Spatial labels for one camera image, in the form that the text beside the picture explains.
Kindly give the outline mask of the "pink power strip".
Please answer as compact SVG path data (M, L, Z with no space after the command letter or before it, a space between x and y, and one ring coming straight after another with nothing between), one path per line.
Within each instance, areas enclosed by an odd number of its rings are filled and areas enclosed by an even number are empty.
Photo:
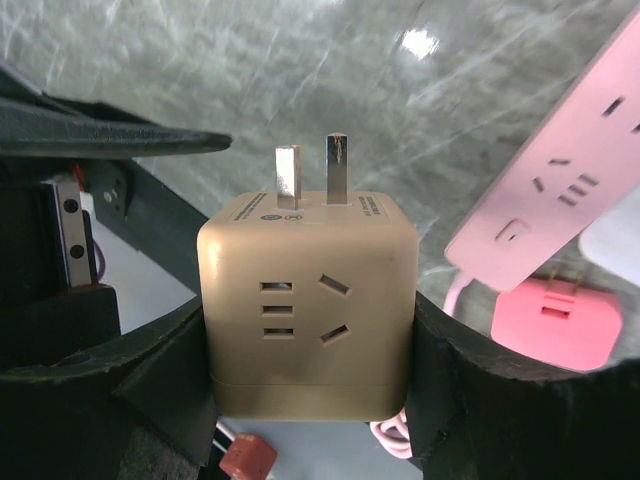
M633 12L476 203L445 256L484 285L510 290L638 182Z

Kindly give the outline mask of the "tan wooden plug adapter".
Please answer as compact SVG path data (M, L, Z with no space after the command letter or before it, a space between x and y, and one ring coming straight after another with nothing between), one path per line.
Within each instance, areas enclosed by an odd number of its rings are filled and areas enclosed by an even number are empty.
M327 183L300 149L276 186L240 195L197 236L215 406L230 418L380 421L408 389L419 234L385 194L348 186L348 138L326 139Z

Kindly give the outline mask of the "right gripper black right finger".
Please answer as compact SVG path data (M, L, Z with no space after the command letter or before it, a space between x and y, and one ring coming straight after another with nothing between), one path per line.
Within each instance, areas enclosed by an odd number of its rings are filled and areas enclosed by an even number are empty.
M636 479L639 362L578 374L416 296L406 403L426 479Z

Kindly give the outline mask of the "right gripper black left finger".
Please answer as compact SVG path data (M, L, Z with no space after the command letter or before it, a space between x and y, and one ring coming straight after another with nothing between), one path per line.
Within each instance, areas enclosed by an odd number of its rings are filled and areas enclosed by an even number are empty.
M216 430L202 303L1 374L4 479L195 479Z

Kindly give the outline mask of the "white square plug adapter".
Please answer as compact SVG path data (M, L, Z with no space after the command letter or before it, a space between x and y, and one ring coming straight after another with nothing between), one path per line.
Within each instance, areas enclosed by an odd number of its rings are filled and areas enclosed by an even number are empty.
M639 187L579 236L579 250L591 263L639 286Z

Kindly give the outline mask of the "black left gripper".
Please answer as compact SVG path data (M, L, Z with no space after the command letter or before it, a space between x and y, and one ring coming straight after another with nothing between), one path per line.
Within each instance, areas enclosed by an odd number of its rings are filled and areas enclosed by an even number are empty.
M226 134L175 129L103 103L46 94L1 68L1 366L49 366L119 337L80 195L87 172L136 157L228 149Z

